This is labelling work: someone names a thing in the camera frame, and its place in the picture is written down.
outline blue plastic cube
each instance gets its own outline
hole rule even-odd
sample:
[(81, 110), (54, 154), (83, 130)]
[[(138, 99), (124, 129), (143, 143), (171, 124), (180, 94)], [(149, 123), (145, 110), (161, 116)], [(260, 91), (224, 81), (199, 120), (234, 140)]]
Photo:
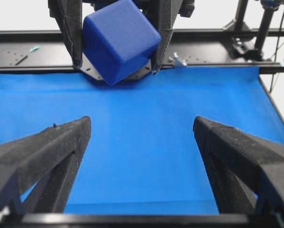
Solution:
[(146, 65), (160, 41), (132, 0), (119, 0), (84, 19), (83, 52), (109, 85)]

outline metal bracket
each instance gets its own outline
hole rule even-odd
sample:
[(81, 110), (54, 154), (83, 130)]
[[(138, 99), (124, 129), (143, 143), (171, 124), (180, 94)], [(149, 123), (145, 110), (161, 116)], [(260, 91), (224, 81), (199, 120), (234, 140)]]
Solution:
[(186, 60), (182, 59), (177, 52), (174, 52), (174, 57), (169, 57), (169, 62), (173, 64), (174, 68), (183, 68), (188, 66)]
[(235, 56), (256, 61), (263, 61), (263, 52), (255, 48), (251, 41), (243, 41), (240, 38), (232, 38), (232, 42)]
[[(103, 81), (101, 74), (96, 70), (88, 58), (83, 54), (83, 64), (80, 68), (82, 72), (89, 75), (91, 78), (96, 81)], [(144, 67), (135, 73), (129, 75), (124, 81), (137, 81), (151, 73), (151, 61), (149, 61)]]

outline metal pole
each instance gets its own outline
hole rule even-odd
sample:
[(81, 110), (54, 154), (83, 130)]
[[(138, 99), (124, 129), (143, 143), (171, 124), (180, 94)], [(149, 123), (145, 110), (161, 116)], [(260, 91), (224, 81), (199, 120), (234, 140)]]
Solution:
[(255, 48), (258, 49), (259, 53), (262, 51), (265, 39), (269, 33), (269, 28), (274, 15), (274, 11), (275, 9), (273, 8), (266, 8), (262, 17), (261, 25), (255, 43)]
[(241, 31), (243, 27), (243, 20), (246, 14), (248, 0), (239, 0), (237, 12), (235, 16), (235, 31)]

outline white wire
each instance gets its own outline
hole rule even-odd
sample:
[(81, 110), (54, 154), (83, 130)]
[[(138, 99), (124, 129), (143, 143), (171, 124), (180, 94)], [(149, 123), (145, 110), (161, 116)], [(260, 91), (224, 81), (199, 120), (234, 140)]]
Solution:
[(277, 50), (279, 50), (283, 45), (284, 45), (284, 42), (282, 42), (282, 44), (278, 47)]
[(276, 86), (276, 83), (277, 83), (277, 80), (278, 80), (278, 78), (279, 78), (279, 72), (278, 72), (278, 74), (277, 74), (277, 77), (276, 77), (276, 80), (275, 80), (275, 82), (274, 82), (274, 84), (273, 84), (273, 87), (272, 87), (272, 90), (275, 88), (275, 86)]

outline black metal frame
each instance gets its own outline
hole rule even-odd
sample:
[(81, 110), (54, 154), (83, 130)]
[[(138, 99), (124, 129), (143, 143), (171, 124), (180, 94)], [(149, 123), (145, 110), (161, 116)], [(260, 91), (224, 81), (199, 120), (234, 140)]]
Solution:
[(238, 2), (238, 7), (235, 16), (236, 25), (234, 27), (234, 31), (241, 31), (243, 29), (247, 3), (247, 0), (239, 0)]
[[(170, 46), (168, 47), (166, 53), (166, 57), (162, 66), (162, 69), (167, 69), (173, 67), (172, 64), (168, 62), (168, 57), (171, 56), (171, 53), (174, 51), (178, 51), (178, 55), (181, 57), (186, 57), (188, 54), (193, 55), (192, 59), (187, 59), (188, 66), (212, 66), (212, 67), (248, 67), (248, 66), (256, 66), (260, 67), (260, 74), (273, 74), (278, 72), (284, 72), (284, 66), (281, 66), (279, 63), (273, 63), (271, 61), (253, 61), (248, 62), (244, 59), (229, 57), (228, 62), (213, 62), (213, 61), (194, 61), (194, 59), (202, 59), (202, 56), (206, 56), (207, 52), (200, 53), (200, 49), (205, 49), (205, 47), (209, 44), (222, 44), (223, 46), (227, 46), (231, 44), (231, 37), (236, 37), (240, 39), (252, 39), (258, 34), (257, 29), (252, 29), (250, 31), (225, 31), (223, 29), (177, 29), (174, 32), (172, 37)], [(268, 36), (275, 37), (277, 35), (284, 37), (284, 29), (281, 33), (278, 33), (278, 29), (270, 29)], [(0, 44), (14, 44), (15, 47), (18, 47), (19, 53), (26, 53), (27, 47), (25, 50), (21, 49), (21, 45), (23, 43), (31, 43), (37, 44), (39, 42), (48, 43), (53, 48), (57, 44), (62, 44), (63, 39), (61, 33), (59, 31), (3, 31), (0, 32)], [(193, 43), (198, 43), (200, 47), (197, 53), (193, 52), (193, 49), (190, 49)], [(183, 52), (179, 46), (187, 46), (187, 51)], [(225, 55), (229, 55), (229, 53), (223, 54), (222, 58), (225, 58)], [(73, 73), (79, 72), (77, 69), (73, 68), (72, 65), (68, 61), (65, 61), (62, 65), (55, 66), (40, 66), (40, 62), (35, 61), (31, 62), (30, 66), (22, 66), (22, 64), (18, 66), (9, 66), (9, 62), (14, 61), (14, 56), (5, 57), (5, 62), (1, 63), (0, 73), (13, 73), (13, 74), (22, 74), (22, 73)]]
[(278, 226), (275, 216), (219, 215), (219, 216), (82, 216), (61, 214), (27, 214), (5, 218), (0, 228), (274, 228)]

